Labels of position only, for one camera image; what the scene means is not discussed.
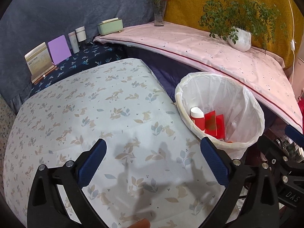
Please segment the person hand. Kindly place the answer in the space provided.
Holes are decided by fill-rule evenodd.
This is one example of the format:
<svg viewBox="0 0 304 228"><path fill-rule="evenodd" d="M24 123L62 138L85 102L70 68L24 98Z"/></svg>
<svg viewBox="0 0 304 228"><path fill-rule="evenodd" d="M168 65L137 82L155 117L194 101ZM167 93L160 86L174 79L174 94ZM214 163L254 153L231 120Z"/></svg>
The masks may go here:
<svg viewBox="0 0 304 228"><path fill-rule="evenodd" d="M150 222L147 219L142 219L132 224L128 228L150 228Z"/></svg>

